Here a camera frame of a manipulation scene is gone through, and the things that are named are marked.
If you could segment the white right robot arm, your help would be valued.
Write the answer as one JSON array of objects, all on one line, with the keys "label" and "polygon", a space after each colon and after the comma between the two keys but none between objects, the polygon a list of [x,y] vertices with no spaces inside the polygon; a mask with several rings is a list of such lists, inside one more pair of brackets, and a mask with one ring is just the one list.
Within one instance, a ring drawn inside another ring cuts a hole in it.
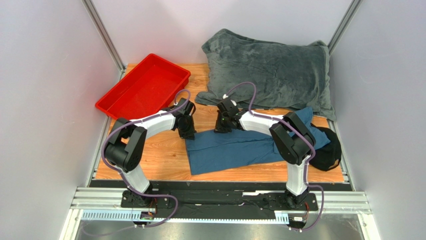
[{"label": "white right robot arm", "polygon": [[315,137],[294,113],[269,115],[239,109],[230,98],[217,104],[215,132],[233,129],[258,132],[272,137],[278,153],[287,164],[287,183],[283,202],[291,209],[302,206],[309,194],[308,164],[315,156]]}]

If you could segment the black baseball cap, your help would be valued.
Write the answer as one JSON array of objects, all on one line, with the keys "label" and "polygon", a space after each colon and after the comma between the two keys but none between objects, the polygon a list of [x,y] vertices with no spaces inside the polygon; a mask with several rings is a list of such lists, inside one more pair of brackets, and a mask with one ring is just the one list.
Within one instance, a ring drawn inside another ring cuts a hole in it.
[{"label": "black baseball cap", "polygon": [[323,132],[330,142],[316,150],[315,157],[310,160],[309,164],[325,172],[337,168],[342,160],[342,146],[337,134],[330,128],[317,127],[314,124],[311,126],[315,130]]}]

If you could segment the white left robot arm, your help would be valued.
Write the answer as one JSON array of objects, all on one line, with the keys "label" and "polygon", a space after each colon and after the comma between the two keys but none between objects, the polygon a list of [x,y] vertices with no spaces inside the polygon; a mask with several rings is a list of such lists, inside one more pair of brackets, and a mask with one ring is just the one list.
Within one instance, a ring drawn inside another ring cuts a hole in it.
[{"label": "white left robot arm", "polygon": [[101,158],[105,165],[120,174],[128,187],[127,200],[142,207],[154,202],[157,195],[145,176],[140,161],[145,142],[164,131],[178,131],[179,137],[194,140],[194,103],[186,98],[171,107],[136,120],[119,118],[101,147]]}]

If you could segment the blue t shirt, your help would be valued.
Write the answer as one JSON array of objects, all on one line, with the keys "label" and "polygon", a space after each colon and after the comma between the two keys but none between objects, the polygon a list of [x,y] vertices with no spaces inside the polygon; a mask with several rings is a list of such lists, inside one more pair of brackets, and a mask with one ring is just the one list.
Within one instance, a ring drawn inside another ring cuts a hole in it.
[{"label": "blue t shirt", "polygon": [[[330,142],[323,132],[311,126],[314,116],[311,107],[297,110],[295,114],[314,136],[315,152]],[[272,137],[256,131],[234,129],[229,133],[215,133],[208,130],[195,134],[194,140],[187,139],[185,145],[192,175],[283,161]]]}]

